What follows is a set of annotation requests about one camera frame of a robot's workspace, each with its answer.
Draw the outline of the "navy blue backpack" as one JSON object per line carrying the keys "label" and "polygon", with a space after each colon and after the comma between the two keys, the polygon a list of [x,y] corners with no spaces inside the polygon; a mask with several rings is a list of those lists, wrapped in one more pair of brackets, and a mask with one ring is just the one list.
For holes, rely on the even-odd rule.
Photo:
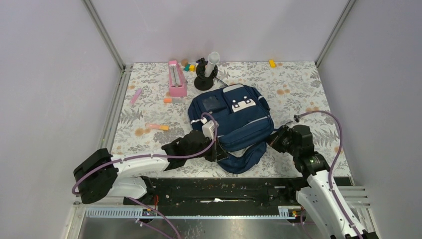
{"label": "navy blue backpack", "polygon": [[260,161],[267,149],[265,139],[275,128],[270,107],[255,87],[234,84],[193,98],[188,107],[192,128],[201,131],[210,116],[217,123],[216,145],[227,153],[217,160],[223,170],[241,174]]}

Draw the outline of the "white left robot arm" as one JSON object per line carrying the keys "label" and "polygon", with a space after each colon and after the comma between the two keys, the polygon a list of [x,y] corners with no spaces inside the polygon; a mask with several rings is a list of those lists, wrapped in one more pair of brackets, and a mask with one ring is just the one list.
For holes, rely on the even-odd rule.
{"label": "white left robot arm", "polygon": [[147,205],[154,200],[148,172],[164,172],[185,165],[190,159],[218,162],[228,158],[217,139],[192,130],[160,149],[133,155],[112,155],[100,148],[77,166],[72,194],[82,203],[92,204],[106,197],[131,197]]}

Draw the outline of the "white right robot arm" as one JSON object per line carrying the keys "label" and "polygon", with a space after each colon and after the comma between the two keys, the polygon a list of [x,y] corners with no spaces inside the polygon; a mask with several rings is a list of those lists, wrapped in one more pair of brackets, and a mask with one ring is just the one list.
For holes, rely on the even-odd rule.
{"label": "white right robot arm", "polygon": [[315,150],[313,134],[307,125],[284,125],[266,138],[279,153],[292,156],[295,168],[302,174],[300,186],[285,192],[288,203],[300,204],[319,230],[330,239],[376,239],[347,205],[332,176],[326,159]]}

